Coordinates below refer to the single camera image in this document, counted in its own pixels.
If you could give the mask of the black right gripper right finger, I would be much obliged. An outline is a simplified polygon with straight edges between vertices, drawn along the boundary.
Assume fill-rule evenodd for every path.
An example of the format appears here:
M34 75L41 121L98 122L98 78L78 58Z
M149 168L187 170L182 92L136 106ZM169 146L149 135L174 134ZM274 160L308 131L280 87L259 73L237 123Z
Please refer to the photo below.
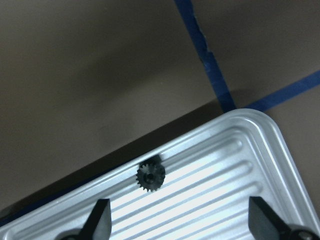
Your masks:
M292 229L260 196L248 201L248 228L255 240L293 240Z

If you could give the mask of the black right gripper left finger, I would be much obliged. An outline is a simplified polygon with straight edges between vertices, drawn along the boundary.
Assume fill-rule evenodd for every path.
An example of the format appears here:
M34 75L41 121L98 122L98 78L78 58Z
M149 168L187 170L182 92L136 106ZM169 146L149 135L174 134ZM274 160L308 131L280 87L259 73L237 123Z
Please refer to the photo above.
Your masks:
M80 240L109 240L112 232L111 203L99 199L83 225Z

